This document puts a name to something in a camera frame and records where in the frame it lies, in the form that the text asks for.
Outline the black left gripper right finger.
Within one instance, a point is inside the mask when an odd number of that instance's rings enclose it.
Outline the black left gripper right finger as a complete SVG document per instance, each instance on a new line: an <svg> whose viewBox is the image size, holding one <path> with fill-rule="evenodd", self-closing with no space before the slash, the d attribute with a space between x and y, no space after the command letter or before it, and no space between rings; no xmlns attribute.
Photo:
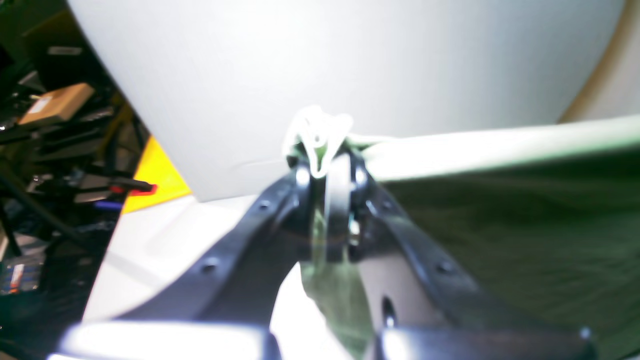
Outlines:
<svg viewBox="0 0 640 360"><path fill-rule="evenodd" d="M327 167L325 260L356 264L375 329L371 360L595 360L590 330L548 325L483 289L366 170Z"/></svg>

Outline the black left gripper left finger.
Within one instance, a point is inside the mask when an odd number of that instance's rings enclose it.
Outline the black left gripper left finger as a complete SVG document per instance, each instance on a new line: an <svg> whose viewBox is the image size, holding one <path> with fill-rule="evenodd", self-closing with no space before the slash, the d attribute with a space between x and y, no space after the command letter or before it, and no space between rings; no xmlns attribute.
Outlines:
<svg viewBox="0 0 640 360"><path fill-rule="evenodd" d="M309 255L310 161L267 187L178 279L115 319L75 325L51 360L281 360L270 331L282 281Z"/></svg>

